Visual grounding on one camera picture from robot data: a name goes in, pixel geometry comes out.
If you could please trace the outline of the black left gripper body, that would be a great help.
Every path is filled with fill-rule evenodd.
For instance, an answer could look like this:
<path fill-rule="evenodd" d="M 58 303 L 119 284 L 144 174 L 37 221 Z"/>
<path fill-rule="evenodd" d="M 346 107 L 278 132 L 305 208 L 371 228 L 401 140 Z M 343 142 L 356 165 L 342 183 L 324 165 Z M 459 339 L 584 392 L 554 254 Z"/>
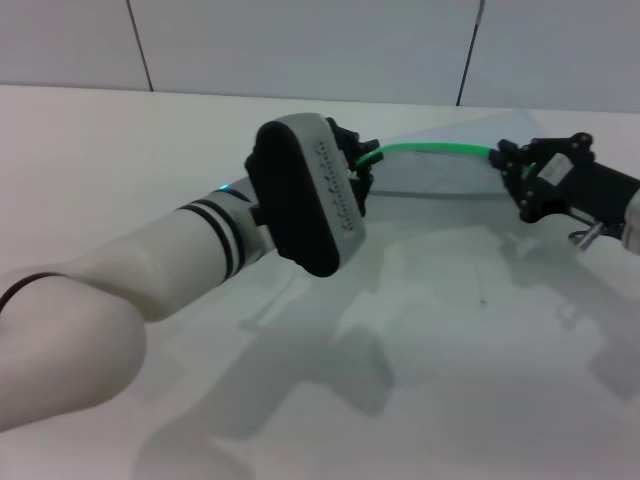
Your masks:
<path fill-rule="evenodd" d="M 327 117 L 326 120 L 331 128 L 338 148 L 343 153 L 360 152 L 360 135 L 357 132 L 339 126 L 331 117 Z"/>

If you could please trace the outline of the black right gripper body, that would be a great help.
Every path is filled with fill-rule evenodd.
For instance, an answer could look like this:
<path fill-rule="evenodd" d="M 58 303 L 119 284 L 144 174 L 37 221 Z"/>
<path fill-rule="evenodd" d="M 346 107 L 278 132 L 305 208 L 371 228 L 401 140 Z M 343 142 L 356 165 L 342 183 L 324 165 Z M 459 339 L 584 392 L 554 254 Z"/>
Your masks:
<path fill-rule="evenodd" d="M 593 160 L 572 162 L 563 154 L 525 170 L 520 217 L 535 223 L 562 214 L 603 234 L 620 234 L 625 212 L 639 191 L 639 180 Z"/>

